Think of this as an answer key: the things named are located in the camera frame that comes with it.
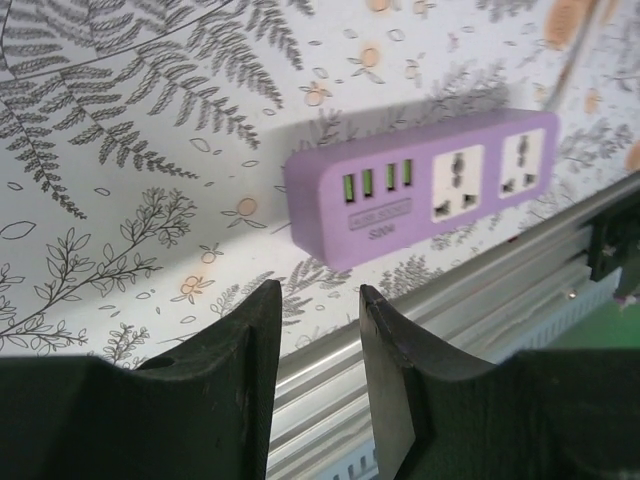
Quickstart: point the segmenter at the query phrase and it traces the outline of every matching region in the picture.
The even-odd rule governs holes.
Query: power strip
[[[503,109],[297,152],[293,241],[344,270],[536,198],[558,128],[554,113]]]

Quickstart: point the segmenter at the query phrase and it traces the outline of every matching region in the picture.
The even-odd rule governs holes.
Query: wallpaper
[[[290,239],[295,151],[511,105],[589,2],[0,0],[0,355],[135,367],[283,285],[282,354],[640,168],[640,2],[603,0],[538,200],[344,272]]]

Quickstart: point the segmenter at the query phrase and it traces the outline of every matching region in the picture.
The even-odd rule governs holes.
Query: green usb port
[[[371,169],[362,172],[362,191],[365,198],[373,197],[373,170]]]
[[[413,170],[413,160],[407,158],[402,164],[402,183],[405,187],[411,186],[411,177]]]
[[[396,164],[387,165],[387,191],[392,192],[396,189]]]
[[[353,203],[356,201],[354,186],[353,186],[353,175],[345,175],[343,177],[344,180],[344,199],[347,203]]]

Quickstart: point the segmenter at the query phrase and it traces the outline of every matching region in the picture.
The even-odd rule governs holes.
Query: universal power socket
[[[344,270],[540,196],[558,117],[502,109],[295,153],[293,241]]]

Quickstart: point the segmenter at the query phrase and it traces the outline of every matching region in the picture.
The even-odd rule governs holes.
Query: cable
[[[588,7],[585,21],[582,22],[582,27],[578,31],[578,37],[571,55],[560,73],[553,93],[545,102],[542,110],[557,112],[562,105],[567,88],[573,83],[577,67],[584,63],[585,58],[593,51],[599,39],[598,21],[604,16],[608,1],[592,0],[591,5]]]

